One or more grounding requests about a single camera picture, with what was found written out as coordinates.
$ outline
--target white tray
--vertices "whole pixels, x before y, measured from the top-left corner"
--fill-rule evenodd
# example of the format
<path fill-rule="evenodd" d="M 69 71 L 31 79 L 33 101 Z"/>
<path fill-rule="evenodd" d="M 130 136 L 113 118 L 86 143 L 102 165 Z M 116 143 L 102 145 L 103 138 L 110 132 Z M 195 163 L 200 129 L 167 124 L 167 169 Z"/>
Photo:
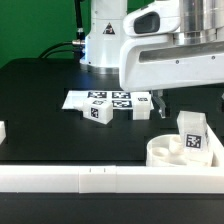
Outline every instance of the white tray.
<path fill-rule="evenodd" d="M 0 192 L 224 193 L 224 148 L 208 135 L 212 167 L 0 166 Z"/>

